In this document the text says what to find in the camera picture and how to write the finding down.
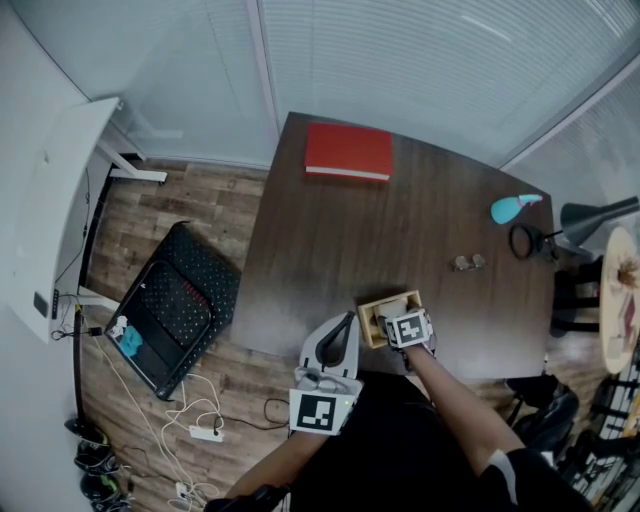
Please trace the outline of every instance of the blue object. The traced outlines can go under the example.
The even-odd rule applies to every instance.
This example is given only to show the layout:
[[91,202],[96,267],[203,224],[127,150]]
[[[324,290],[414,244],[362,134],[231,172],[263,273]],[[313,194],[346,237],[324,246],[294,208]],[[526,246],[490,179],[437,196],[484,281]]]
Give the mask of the blue object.
[[120,350],[127,357],[133,357],[138,352],[138,349],[142,345],[142,336],[136,330],[135,327],[129,325],[125,330],[120,340]]
[[516,218],[526,204],[542,201],[538,194],[524,194],[518,197],[505,197],[491,205],[491,217],[497,224],[506,224]]

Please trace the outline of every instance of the dark wooden table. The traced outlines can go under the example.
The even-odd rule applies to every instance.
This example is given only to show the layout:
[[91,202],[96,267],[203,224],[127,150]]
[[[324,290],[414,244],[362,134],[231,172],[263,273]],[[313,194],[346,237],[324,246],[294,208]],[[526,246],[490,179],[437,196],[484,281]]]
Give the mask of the dark wooden table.
[[[554,268],[519,261],[510,225],[491,204],[540,193],[518,221],[552,231],[547,194],[469,158],[395,135],[389,183],[308,176],[307,125],[290,114],[271,166],[240,283],[232,340],[298,357],[325,320],[357,304],[418,289],[438,336],[438,359],[465,378],[521,377],[542,368]],[[487,267],[452,272],[459,255]],[[360,353],[361,367],[393,371],[386,348]]]

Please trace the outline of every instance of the white desk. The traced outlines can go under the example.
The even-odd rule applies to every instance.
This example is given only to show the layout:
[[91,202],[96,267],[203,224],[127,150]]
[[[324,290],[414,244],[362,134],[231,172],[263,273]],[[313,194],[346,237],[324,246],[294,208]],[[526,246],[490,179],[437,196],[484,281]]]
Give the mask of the white desk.
[[[72,324],[69,317],[73,315],[73,308],[66,306],[70,301],[75,303],[76,297],[81,304],[117,307],[114,301],[78,286],[82,255],[56,284],[56,279],[83,247],[87,172],[91,185],[89,222],[112,164],[119,167],[111,171],[115,177],[161,183],[166,179],[163,172],[135,169],[101,140],[118,103],[118,98],[110,98],[64,110],[54,122],[44,147],[35,156],[31,184],[16,229],[8,304],[45,342],[63,321]],[[75,297],[60,300],[57,319],[53,320],[56,288],[60,295]],[[34,305],[36,293],[47,303],[46,315]],[[69,313],[66,320],[61,318],[65,311]]]

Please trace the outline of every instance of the white power strip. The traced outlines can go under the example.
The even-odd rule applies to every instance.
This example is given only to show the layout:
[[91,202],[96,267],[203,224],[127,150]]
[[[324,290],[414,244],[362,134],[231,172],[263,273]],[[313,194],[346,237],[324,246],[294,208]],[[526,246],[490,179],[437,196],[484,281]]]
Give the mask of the white power strip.
[[222,442],[222,432],[213,430],[212,428],[202,428],[197,425],[189,425],[189,434],[194,439],[202,439],[204,441],[213,441],[215,443]]
[[185,484],[183,484],[182,482],[176,482],[176,494],[178,495],[178,498],[181,500],[188,500],[189,499],[189,493],[187,492],[187,486]]

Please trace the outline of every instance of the cardboard box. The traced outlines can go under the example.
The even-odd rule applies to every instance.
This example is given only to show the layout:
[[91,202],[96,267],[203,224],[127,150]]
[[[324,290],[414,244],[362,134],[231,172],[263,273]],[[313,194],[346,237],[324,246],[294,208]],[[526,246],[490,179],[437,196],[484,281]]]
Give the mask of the cardboard box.
[[388,345],[387,338],[381,335],[378,328],[378,322],[376,320],[375,308],[380,304],[386,302],[393,302],[394,300],[406,298],[409,302],[408,309],[421,308],[422,301],[420,300],[420,293],[418,290],[411,292],[400,293],[393,297],[387,297],[386,299],[378,300],[376,302],[370,302],[358,306],[358,316],[360,317],[360,327],[362,329],[362,336],[367,346],[371,348],[386,347]]

